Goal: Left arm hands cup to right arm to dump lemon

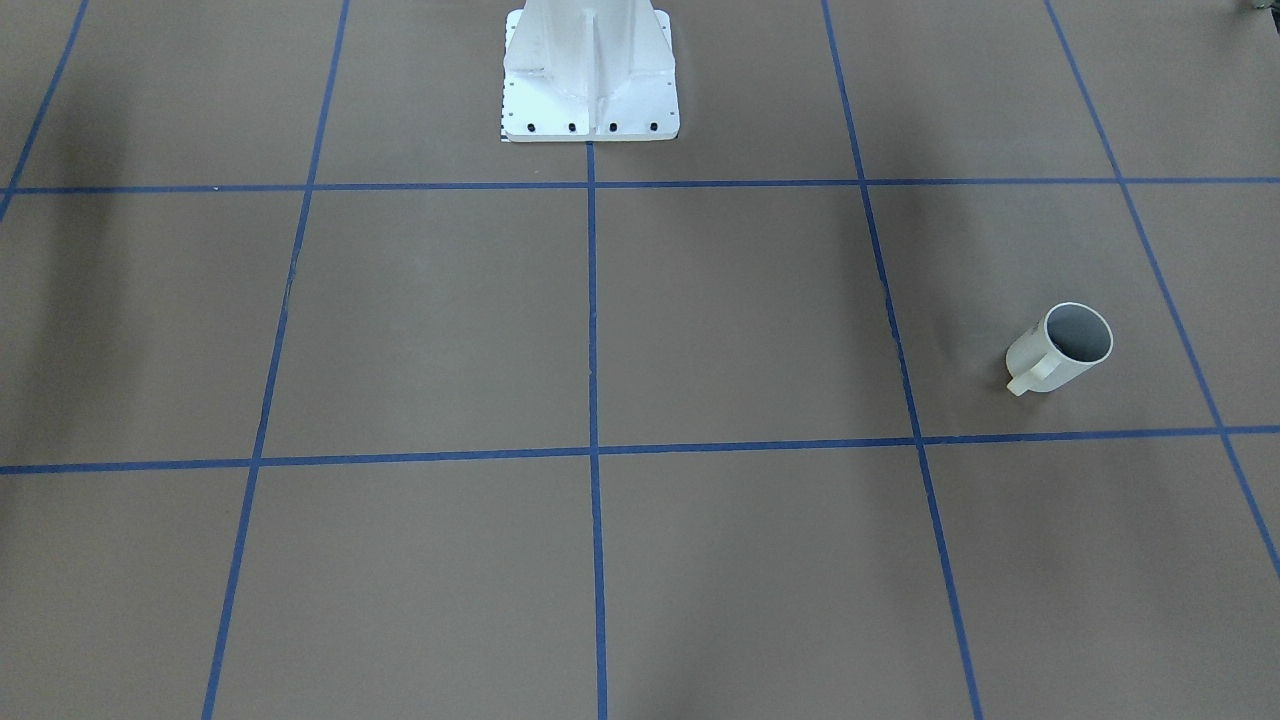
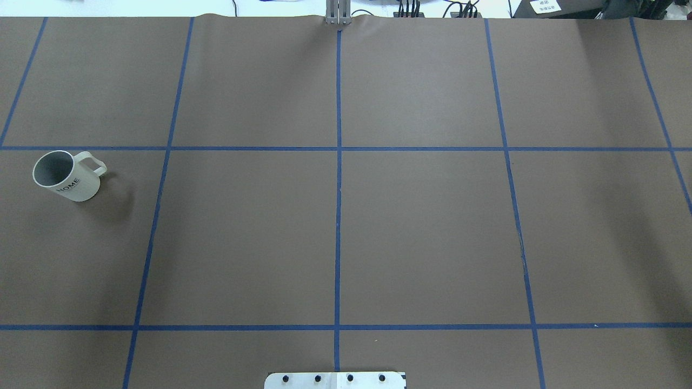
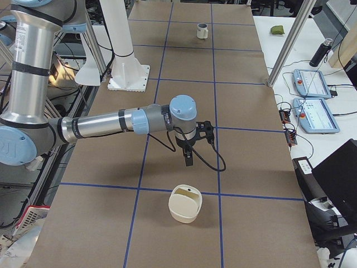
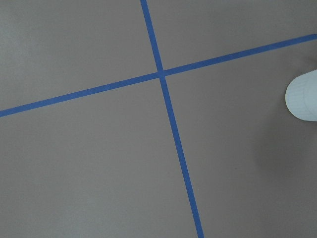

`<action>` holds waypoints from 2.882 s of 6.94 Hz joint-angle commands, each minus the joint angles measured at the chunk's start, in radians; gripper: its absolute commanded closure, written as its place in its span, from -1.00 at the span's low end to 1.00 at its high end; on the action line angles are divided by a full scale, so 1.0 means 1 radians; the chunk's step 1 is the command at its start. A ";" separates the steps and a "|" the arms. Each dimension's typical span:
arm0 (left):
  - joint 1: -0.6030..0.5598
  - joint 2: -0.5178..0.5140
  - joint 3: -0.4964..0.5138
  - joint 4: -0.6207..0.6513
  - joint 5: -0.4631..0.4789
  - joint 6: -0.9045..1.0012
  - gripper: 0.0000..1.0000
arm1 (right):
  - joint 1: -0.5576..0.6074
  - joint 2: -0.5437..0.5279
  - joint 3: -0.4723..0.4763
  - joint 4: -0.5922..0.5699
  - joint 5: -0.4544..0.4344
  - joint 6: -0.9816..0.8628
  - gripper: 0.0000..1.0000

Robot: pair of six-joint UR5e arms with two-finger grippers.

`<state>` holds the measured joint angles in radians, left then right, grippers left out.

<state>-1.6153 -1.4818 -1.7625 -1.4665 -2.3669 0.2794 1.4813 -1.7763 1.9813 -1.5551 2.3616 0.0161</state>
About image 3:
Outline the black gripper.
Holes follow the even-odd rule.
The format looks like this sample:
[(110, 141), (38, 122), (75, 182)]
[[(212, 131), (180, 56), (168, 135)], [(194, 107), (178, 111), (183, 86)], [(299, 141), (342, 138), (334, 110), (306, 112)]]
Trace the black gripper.
[(182, 148), (185, 157), (185, 165), (193, 166), (192, 149), (196, 142), (196, 130), (184, 133), (182, 130), (175, 130), (175, 140), (177, 145)]

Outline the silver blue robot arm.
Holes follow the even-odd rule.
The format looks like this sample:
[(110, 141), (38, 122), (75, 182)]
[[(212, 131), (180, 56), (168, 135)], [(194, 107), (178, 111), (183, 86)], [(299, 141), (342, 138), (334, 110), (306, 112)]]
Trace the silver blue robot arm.
[(6, 46), (11, 46), (16, 38), (17, 19), (14, 15), (1, 17), (1, 41)]
[(196, 104), (188, 95), (168, 105), (86, 117), (48, 119), (44, 109), (55, 34), (86, 31), (84, 1), (12, 1), (17, 20), (8, 108), (1, 113), (1, 163), (19, 166), (65, 143), (123, 132), (174, 131), (189, 157), (198, 138)]

